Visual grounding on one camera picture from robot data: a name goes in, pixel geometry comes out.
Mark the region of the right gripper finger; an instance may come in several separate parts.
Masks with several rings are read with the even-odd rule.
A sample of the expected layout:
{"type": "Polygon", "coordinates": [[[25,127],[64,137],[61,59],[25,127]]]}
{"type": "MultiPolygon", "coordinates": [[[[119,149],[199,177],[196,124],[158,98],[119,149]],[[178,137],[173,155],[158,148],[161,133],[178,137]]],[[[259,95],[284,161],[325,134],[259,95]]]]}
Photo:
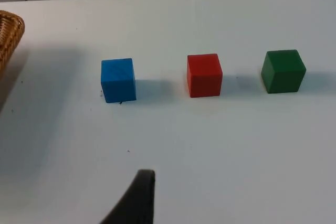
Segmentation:
{"type": "Polygon", "coordinates": [[[153,223],[155,171],[140,169],[124,195],[101,223],[153,223]]]}

